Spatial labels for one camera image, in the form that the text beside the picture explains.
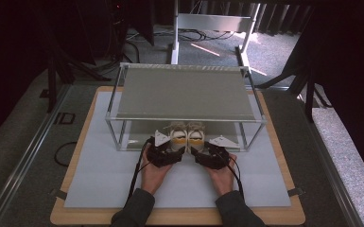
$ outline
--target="glass box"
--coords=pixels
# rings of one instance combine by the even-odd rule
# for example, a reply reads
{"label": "glass box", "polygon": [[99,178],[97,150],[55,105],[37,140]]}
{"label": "glass box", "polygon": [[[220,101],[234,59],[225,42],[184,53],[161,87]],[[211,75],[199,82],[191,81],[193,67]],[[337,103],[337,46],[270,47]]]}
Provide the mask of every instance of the glass box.
{"label": "glass box", "polygon": [[266,124],[248,67],[122,63],[105,120],[116,150],[141,150],[172,122],[202,122],[205,141],[220,136],[248,151]]}

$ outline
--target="white object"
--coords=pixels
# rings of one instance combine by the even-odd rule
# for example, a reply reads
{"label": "white object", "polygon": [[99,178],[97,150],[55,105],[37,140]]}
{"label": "white object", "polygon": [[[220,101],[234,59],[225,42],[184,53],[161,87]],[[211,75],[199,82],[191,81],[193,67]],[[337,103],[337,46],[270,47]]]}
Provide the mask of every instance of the white object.
{"label": "white object", "polygon": [[224,148],[240,148],[240,146],[237,143],[223,137],[222,135],[220,135],[219,137],[217,137],[215,139],[210,139],[209,143],[212,145],[216,145],[218,147],[224,147]]}
{"label": "white object", "polygon": [[[64,207],[123,207],[138,161],[137,151],[113,150],[105,114],[111,93],[99,93]],[[250,152],[235,152],[246,204],[250,207],[290,206],[282,173],[266,130],[260,131]],[[140,175],[136,185],[140,185]],[[155,193],[156,208],[215,207],[217,199],[205,169],[184,154]]]}
{"label": "white object", "polygon": [[160,145],[166,143],[170,140],[170,137],[160,133],[159,131],[155,131],[155,147],[159,147]]}

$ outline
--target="wooden board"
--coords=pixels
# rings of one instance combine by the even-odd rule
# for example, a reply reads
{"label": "wooden board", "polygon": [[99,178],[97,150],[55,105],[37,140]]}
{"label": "wooden board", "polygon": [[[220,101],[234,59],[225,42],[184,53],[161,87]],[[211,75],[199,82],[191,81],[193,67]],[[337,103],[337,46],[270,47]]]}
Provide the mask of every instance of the wooden board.
{"label": "wooden board", "polygon": [[[78,143],[76,145],[73,158],[67,169],[61,191],[68,192],[70,184],[76,173],[79,155],[82,145],[87,135],[91,119],[93,117],[95,102],[98,92],[111,92],[113,87],[99,87],[96,90],[93,103],[88,112],[83,129],[81,130]],[[270,142],[276,155],[282,176],[285,181],[286,190],[295,188],[293,180],[288,170],[285,156],[279,144],[279,140],[269,111],[261,93],[258,93],[261,106],[267,118]],[[305,215],[298,196],[290,198],[290,207],[261,207],[253,208],[252,211],[260,217],[267,225],[300,225],[305,222]],[[119,209],[85,209],[85,208],[64,208],[64,201],[57,199],[51,213],[51,222],[57,225],[74,225],[74,224],[110,224],[114,213]],[[221,225],[222,221],[216,208],[156,208],[152,211],[147,225]]]}

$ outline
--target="gray sleeve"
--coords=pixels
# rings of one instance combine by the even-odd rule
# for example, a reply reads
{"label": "gray sleeve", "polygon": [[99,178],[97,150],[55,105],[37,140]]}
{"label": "gray sleeve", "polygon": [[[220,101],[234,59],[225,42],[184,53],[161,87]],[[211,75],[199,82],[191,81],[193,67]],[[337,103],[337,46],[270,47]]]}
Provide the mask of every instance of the gray sleeve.
{"label": "gray sleeve", "polygon": [[147,191],[136,188],[123,210],[112,217],[111,227],[142,227],[154,207],[155,198]]}
{"label": "gray sleeve", "polygon": [[232,191],[219,197],[217,209],[222,217],[223,227],[257,227],[265,226],[246,205],[238,191]]}

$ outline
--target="wire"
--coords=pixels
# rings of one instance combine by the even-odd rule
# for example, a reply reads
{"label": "wire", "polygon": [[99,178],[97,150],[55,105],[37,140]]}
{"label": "wire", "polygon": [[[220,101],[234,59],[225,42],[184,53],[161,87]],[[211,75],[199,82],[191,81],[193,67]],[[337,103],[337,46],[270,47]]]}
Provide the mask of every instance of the wire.
{"label": "wire", "polygon": [[54,155],[55,163],[59,164],[60,166],[69,167],[69,165],[68,165],[68,164],[64,164],[64,163],[62,163],[61,161],[59,161],[59,159],[58,159],[58,154],[59,154],[59,151],[60,151],[62,148],[66,147],[66,146],[68,146],[68,145],[76,144],[76,143],[77,143],[77,142],[69,142],[69,143],[65,143],[65,144],[61,145],[61,146],[60,146],[60,147],[59,147],[59,148],[55,151],[55,155]]}
{"label": "wire", "polygon": [[314,88],[314,92],[315,92],[315,95],[317,95],[317,97],[320,99],[320,102],[322,103],[322,105],[324,107],[329,107],[329,108],[333,107],[331,104],[328,104],[326,102],[326,100],[321,96],[321,93],[318,91],[317,88]]}
{"label": "wire", "polygon": [[222,11],[222,14],[223,14],[223,15],[226,15],[226,13],[225,13],[226,9],[225,9],[225,3],[224,3],[224,2],[222,2],[222,3],[220,4],[220,10]]}
{"label": "wire", "polygon": [[221,160],[223,160],[223,162],[226,164],[226,167],[229,168],[229,170],[231,170],[231,172],[233,173],[235,180],[237,181],[237,185],[238,185],[238,191],[240,192],[241,197],[244,200],[244,191],[243,191],[243,184],[240,181],[240,168],[238,167],[237,162],[235,161],[235,159],[232,159],[234,161],[234,163],[237,166],[237,170],[238,170],[238,176],[235,173],[234,169],[231,168],[231,166],[229,165],[229,163],[219,154],[219,152],[217,152],[217,150],[214,150],[215,154],[217,155],[217,157],[219,157]]}
{"label": "wire", "polygon": [[[112,72],[113,70],[117,69],[119,67],[119,62],[120,60],[111,60],[110,62],[97,66],[97,67],[91,67],[90,69],[97,72],[100,76],[106,75],[110,72]],[[70,64],[70,67],[74,70],[78,70],[81,71],[80,69],[76,68],[75,66],[73,66],[72,64]]]}
{"label": "wire", "polygon": [[130,63],[132,63],[132,60],[126,54],[123,54],[123,57],[125,57]]}
{"label": "wire", "polygon": [[148,166],[149,164],[151,164],[151,162],[148,162],[147,164],[143,165],[140,169],[138,169],[138,171],[140,172],[141,170],[143,170],[143,168],[145,168],[146,166]]}
{"label": "wire", "polygon": [[109,43],[108,43],[108,48],[107,50],[105,51],[105,55],[104,56],[108,56],[110,50],[111,50],[111,46],[113,44],[113,27],[112,27],[112,24],[113,24],[113,18],[111,16],[111,6],[110,5],[111,2],[108,2],[108,0],[105,0],[105,5],[106,5],[106,9],[108,10],[108,18],[109,18]]}
{"label": "wire", "polygon": [[190,14],[193,13],[194,9],[199,5],[199,9],[197,10],[197,14],[199,14],[199,10],[201,9],[201,5],[202,5],[202,0],[199,0],[194,7],[191,9]]}
{"label": "wire", "polygon": [[[192,38],[186,35],[183,35],[183,33],[194,33],[199,35],[198,38]],[[227,40],[229,38],[231,38],[234,35],[234,32],[232,32],[231,35],[227,36],[227,37],[223,37],[226,34],[228,34],[229,32],[224,32],[223,34],[216,36],[216,37],[211,37],[209,35],[207,35],[204,31],[200,31],[200,30],[196,30],[196,29],[180,29],[179,32],[179,37],[181,38],[182,41],[188,41],[188,42],[202,42],[202,41],[212,41],[212,40]],[[163,36],[173,36],[174,32],[173,31],[160,31],[160,32],[155,32],[154,36],[158,36],[158,37],[163,37]],[[139,37],[140,34],[139,33],[135,33],[135,34],[129,34],[129,37],[127,38],[128,41],[131,42],[145,42],[145,41],[138,41],[135,40],[134,38]]]}
{"label": "wire", "polygon": [[140,51],[138,50],[137,45],[132,44],[132,43],[130,43],[129,41],[126,41],[126,44],[129,44],[129,45],[131,45],[132,47],[134,47],[134,50],[135,50],[136,55],[137,55],[137,63],[140,63]]}
{"label": "wire", "polygon": [[132,176],[132,180],[130,183],[130,189],[129,189],[129,195],[128,195],[128,199],[126,200],[126,203],[128,203],[129,199],[132,196],[132,192],[134,191],[134,186],[135,186],[135,182],[137,180],[138,173],[140,172],[141,169],[143,169],[145,166],[147,166],[147,165],[145,165],[142,168],[140,168],[141,159],[143,159],[143,153],[144,153],[144,150],[146,149],[147,144],[148,144],[148,140],[144,143],[143,147],[141,148],[140,157],[138,158],[138,162],[135,165],[134,175]]}

